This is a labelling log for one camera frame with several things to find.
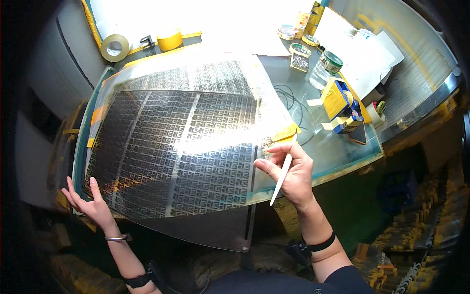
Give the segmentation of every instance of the silver bangle bracelet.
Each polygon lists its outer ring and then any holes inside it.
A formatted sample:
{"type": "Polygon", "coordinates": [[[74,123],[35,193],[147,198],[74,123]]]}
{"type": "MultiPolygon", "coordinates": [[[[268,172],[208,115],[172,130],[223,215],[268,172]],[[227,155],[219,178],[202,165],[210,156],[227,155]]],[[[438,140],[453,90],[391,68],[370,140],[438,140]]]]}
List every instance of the silver bangle bracelet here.
{"type": "Polygon", "coordinates": [[[126,240],[127,237],[128,237],[128,235],[124,234],[124,235],[122,235],[122,237],[116,237],[116,238],[109,238],[109,237],[104,236],[104,239],[106,241],[122,241],[122,240],[126,240]]]}

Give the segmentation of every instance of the dark clothing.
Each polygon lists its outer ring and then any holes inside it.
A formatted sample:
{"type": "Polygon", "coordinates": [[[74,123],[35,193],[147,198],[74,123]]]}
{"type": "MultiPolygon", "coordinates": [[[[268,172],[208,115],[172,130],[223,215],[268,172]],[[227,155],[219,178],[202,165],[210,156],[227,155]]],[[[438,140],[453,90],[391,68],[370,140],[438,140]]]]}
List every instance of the dark clothing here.
{"type": "Polygon", "coordinates": [[[333,272],[325,283],[313,283],[304,278],[281,273],[235,271],[209,285],[207,294],[374,294],[374,290],[359,275],[355,266],[345,266],[333,272]]]}

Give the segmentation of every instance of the black wrist strap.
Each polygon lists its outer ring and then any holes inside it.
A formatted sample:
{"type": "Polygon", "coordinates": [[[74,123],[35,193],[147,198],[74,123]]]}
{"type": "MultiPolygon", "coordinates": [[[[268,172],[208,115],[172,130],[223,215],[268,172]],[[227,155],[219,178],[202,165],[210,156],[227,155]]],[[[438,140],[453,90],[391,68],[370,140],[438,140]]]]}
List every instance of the black wrist strap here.
{"type": "MultiPolygon", "coordinates": [[[[304,237],[302,235],[300,235],[301,238],[302,238],[302,241],[306,244],[305,240],[304,240],[304,237]]],[[[335,231],[333,231],[331,233],[331,236],[328,238],[328,240],[326,240],[325,242],[323,243],[320,243],[320,244],[317,244],[317,245],[307,245],[307,248],[311,251],[311,252],[317,252],[317,251],[321,251],[323,249],[326,249],[328,248],[331,244],[333,244],[333,242],[335,241],[335,238],[336,238],[336,235],[335,235],[335,231]]]]}
{"type": "Polygon", "coordinates": [[[136,278],[124,278],[124,283],[131,286],[132,289],[143,287],[149,281],[150,281],[150,275],[148,273],[138,276],[136,278]]]}

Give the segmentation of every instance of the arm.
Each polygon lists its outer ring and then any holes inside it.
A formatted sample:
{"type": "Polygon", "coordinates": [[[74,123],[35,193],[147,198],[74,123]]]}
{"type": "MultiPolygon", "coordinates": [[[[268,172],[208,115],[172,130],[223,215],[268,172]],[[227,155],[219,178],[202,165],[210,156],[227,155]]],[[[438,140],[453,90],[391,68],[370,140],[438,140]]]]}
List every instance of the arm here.
{"type": "MultiPolygon", "coordinates": [[[[302,227],[302,236],[308,245],[325,242],[333,229],[323,214],[320,205],[312,193],[313,160],[297,143],[275,145],[267,150],[273,153],[270,160],[257,159],[254,164],[266,172],[275,182],[281,173],[281,167],[288,152],[292,155],[292,164],[281,191],[297,209],[302,227]]],[[[318,281],[324,282],[334,271],[352,265],[338,238],[328,248],[312,252],[312,266],[318,281]]]]}
{"type": "MultiPolygon", "coordinates": [[[[101,197],[100,189],[98,188],[95,178],[90,178],[90,188],[93,194],[93,201],[85,201],[80,198],[73,189],[73,183],[70,177],[67,177],[67,185],[69,186],[69,190],[62,189],[62,192],[76,210],[83,212],[95,221],[95,223],[97,223],[104,231],[106,237],[115,238],[122,236],[116,221],[111,215],[108,205],[101,197]]],[[[125,240],[108,241],[108,246],[111,254],[113,255],[114,261],[116,262],[117,268],[119,269],[119,273],[123,278],[136,278],[146,273],[142,263],[135,256],[134,252],[132,252],[125,240]]],[[[161,294],[160,290],[152,281],[149,281],[146,285],[135,289],[131,288],[129,285],[126,286],[132,294],[161,294]]]]}

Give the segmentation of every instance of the green floor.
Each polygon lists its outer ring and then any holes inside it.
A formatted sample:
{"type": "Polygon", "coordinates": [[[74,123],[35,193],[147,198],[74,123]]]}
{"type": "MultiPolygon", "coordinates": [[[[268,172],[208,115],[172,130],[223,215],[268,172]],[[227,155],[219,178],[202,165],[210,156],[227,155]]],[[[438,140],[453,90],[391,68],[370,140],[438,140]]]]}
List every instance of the green floor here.
{"type": "MultiPolygon", "coordinates": [[[[392,157],[375,162],[373,171],[364,175],[354,172],[314,187],[314,194],[333,226],[347,253],[357,242],[370,243],[386,227],[390,216],[382,213],[376,200],[376,188],[386,173],[411,169],[418,182],[427,173],[426,159],[420,145],[397,152],[392,157]]],[[[72,241],[72,253],[91,266],[113,277],[120,274],[103,239],[102,232],[93,233],[80,223],[67,222],[72,241]]],[[[183,261],[202,246],[180,241],[137,224],[120,225],[123,232],[133,236],[130,243],[137,257],[144,263],[183,261]]]]}

